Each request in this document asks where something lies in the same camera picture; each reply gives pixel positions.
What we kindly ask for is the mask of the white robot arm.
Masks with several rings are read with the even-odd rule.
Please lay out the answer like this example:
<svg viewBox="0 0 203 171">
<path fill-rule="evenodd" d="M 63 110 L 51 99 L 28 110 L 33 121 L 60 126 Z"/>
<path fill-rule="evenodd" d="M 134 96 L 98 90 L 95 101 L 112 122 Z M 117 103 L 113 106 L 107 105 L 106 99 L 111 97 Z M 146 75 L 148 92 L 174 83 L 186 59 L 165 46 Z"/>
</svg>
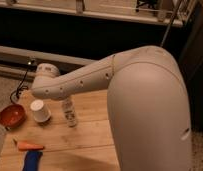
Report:
<svg viewBox="0 0 203 171">
<path fill-rule="evenodd" d="M 143 46 L 65 75 L 41 63 L 31 91 L 39 99 L 63 100 L 103 89 L 120 171 L 191 170 L 188 92 L 167 50 Z"/>
</svg>

